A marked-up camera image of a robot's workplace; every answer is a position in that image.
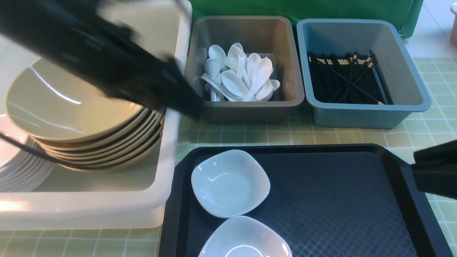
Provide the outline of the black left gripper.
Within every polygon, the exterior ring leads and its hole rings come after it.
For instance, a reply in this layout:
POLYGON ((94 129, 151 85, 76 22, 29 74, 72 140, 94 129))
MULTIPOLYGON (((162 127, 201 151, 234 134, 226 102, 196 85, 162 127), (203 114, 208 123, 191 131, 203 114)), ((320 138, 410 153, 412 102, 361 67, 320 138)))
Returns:
POLYGON ((127 100, 152 110, 166 107, 193 120, 201 120, 204 115, 204 100, 184 78, 174 57, 158 59, 150 73, 108 89, 107 97, 127 100))

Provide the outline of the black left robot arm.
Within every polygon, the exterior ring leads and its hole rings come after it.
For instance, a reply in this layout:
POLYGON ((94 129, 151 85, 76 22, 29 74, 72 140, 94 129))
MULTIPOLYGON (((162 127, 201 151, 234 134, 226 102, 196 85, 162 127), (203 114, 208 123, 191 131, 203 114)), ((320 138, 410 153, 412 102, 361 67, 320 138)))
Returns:
POLYGON ((103 0, 2 0, 1 34, 96 87, 104 97, 152 110, 167 107, 196 121, 204 100, 177 59, 156 57, 135 31, 98 15, 103 0))

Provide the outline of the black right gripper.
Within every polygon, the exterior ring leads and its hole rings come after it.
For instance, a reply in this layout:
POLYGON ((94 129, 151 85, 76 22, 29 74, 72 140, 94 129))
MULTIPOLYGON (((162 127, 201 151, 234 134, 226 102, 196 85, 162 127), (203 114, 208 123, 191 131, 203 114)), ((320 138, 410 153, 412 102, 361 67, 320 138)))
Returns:
POLYGON ((457 199, 457 141, 413 153, 411 165, 416 187, 424 193, 457 199))

